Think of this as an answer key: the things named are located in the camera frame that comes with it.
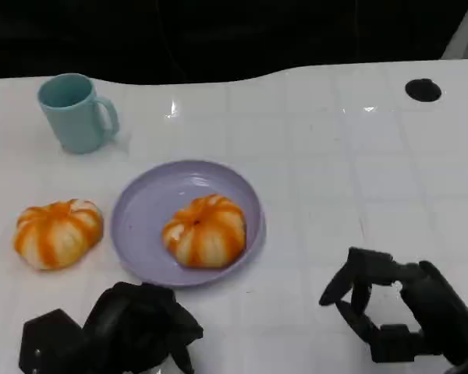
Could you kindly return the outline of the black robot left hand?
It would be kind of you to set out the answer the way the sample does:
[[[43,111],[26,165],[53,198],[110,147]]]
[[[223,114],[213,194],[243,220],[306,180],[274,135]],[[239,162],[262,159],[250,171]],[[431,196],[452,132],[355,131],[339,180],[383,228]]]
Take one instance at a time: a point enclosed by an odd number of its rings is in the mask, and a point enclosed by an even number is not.
[[[173,290],[126,282],[101,294],[83,332],[94,373],[142,373],[168,357],[183,373],[193,373],[188,346],[204,334]]]

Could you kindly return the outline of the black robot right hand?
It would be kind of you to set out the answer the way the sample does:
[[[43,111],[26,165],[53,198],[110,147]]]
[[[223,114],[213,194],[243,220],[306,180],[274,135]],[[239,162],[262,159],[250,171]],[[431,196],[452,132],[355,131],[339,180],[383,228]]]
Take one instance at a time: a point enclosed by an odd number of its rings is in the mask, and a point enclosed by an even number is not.
[[[376,326],[366,315],[374,285],[399,282],[401,299],[420,330],[404,324]],[[421,355],[442,355],[452,372],[468,373],[468,308],[431,262],[401,264],[386,252],[349,248],[320,305],[335,305],[354,333],[370,347],[376,363],[413,362]]]

